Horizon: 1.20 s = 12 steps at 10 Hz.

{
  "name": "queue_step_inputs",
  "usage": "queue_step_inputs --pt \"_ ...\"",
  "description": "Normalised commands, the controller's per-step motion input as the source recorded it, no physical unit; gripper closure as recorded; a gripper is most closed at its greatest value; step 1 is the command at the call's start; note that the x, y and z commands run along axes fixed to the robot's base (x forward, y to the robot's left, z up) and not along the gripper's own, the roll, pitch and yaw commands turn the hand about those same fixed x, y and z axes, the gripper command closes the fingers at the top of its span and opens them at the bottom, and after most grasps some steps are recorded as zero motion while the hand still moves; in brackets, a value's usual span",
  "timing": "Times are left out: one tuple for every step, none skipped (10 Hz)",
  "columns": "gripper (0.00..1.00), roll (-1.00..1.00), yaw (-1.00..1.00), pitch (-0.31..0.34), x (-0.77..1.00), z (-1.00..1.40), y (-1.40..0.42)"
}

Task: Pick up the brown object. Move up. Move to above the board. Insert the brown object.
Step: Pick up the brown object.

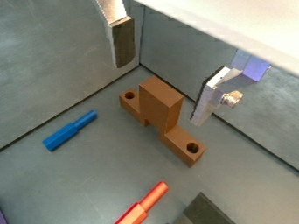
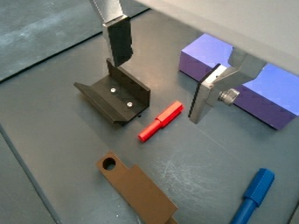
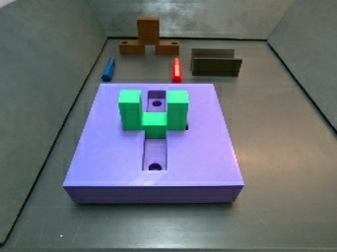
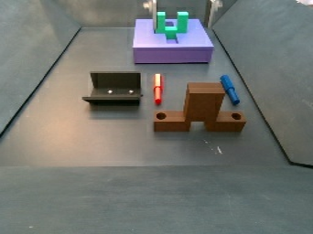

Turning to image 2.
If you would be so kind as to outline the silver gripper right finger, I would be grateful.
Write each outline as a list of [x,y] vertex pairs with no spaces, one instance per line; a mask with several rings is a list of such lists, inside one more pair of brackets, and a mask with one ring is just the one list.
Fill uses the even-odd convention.
[[197,123],[216,102],[231,105],[239,96],[235,87],[252,81],[267,63],[237,49],[232,48],[228,66],[217,64],[197,84],[189,108],[189,120]]

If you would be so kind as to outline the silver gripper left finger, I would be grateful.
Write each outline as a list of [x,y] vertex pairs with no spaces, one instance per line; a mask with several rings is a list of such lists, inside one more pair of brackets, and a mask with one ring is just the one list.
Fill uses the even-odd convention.
[[95,12],[103,20],[103,34],[115,67],[132,57],[132,36],[129,16],[123,12],[119,0],[89,0]]

